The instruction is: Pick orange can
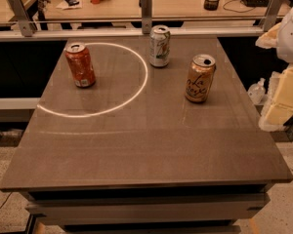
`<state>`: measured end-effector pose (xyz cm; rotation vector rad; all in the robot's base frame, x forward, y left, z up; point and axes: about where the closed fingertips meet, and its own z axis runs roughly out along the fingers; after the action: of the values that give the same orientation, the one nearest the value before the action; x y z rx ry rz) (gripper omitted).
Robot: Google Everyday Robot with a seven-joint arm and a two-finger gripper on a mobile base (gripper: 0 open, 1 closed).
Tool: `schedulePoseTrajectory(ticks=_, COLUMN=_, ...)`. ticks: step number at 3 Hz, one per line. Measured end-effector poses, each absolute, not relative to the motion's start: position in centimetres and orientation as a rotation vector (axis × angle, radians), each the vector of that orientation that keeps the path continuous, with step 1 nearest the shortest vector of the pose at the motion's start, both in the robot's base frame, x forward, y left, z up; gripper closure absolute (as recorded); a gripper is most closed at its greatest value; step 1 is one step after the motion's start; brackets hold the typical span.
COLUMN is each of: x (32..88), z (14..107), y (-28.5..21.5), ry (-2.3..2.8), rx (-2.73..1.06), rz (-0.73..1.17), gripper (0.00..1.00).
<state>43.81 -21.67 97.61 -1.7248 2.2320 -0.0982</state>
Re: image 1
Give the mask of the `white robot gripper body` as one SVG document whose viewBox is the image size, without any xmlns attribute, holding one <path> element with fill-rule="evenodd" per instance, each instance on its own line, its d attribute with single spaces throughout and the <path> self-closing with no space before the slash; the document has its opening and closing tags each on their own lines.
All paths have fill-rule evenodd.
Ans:
<svg viewBox="0 0 293 234">
<path fill-rule="evenodd" d="M 283 18 L 277 33 L 277 56 L 288 63 L 293 63 L 293 7 Z"/>
</svg>

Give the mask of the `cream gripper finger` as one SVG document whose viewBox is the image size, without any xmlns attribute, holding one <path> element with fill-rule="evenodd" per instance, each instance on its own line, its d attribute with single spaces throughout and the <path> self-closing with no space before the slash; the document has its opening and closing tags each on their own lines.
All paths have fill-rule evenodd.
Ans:
<svg viewBox="0 0 293 234">
<path fill-rule="evenodd" d="M 289 64 L 281 73 L 272 74 L 267 100 L 261 111 L 259 127 L 267 132 L 279 131 L 292 116 L 293 64 Z"/>
<path fill-rule="evenodd" d="M 280 29 L 281 23 L 274 25 L 269 31 L 261 35 L 255 42 L 257 47 L 263 49 L 271 49 L 277 46 L 277 34 Z"/>
</svg>

